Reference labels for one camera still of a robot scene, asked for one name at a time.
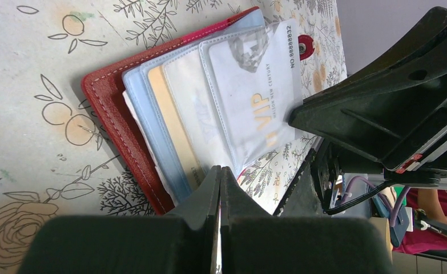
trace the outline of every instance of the blue object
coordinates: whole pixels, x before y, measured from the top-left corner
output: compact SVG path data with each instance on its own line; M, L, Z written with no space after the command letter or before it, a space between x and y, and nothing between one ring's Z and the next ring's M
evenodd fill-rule
M387 210L383 201L378 196L374 196L372 199L380 216L389 219L391 213ZM400 206L400 210L398 211L398 215L396 217L396 223L394 227L390 227L391 243L394 247L400 246L401 241L403 241L403 238L405 237L408 224L410 223L405 207L402 204L398 206Z

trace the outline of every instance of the person's arm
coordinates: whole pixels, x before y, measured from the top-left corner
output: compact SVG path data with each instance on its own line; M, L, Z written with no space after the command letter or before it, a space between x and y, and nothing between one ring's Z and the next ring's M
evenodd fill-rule
M447 216L440 205L438 191L431 188L418 189L418 207L423 209L428 218L447 224Z

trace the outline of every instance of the table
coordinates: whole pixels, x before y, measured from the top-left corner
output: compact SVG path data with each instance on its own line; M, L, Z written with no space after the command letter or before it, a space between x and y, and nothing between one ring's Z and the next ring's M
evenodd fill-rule
M314 38L303 98L346 77L335 0L0 2L0 273L15 273L54 216L154 214L85 100L82 76L254 5L267 22L295 18ZM151 28L160 16L172 24ZM272 213L313 138L265 154L239 183Z

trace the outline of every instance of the card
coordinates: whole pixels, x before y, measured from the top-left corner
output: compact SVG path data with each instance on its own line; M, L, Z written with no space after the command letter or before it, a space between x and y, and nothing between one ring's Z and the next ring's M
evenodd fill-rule
M287 117L302 104L293 19L209 44L201 52L217 112L236 165L297 139Z
M148 73L149 83L158 101L158 106L170 134L178 159L186 174L192 190L197 189L204 178L202 167L195 157L190 141L186 136L178 111L170 94L162 66L153 68Z
M223 41L246 31L214 39ZM198 49L198 46L190 48L164 63L168 88L203 170L221 165L238 174L240 170L235 170Z

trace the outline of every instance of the pink shirt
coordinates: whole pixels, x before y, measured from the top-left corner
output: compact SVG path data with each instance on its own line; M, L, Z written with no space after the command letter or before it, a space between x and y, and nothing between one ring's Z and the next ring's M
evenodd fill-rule
M418 208L417 205L417 190L411 189L406 196L406 206ZM438 191L438 199L442 205L445 216L447 216L447 192L444 190ZM428 250L443 250L447 249L447 237L442 236L430 230L414 230L407 232L405 238L398 248L393 251L398 251L408 254L417 254Z

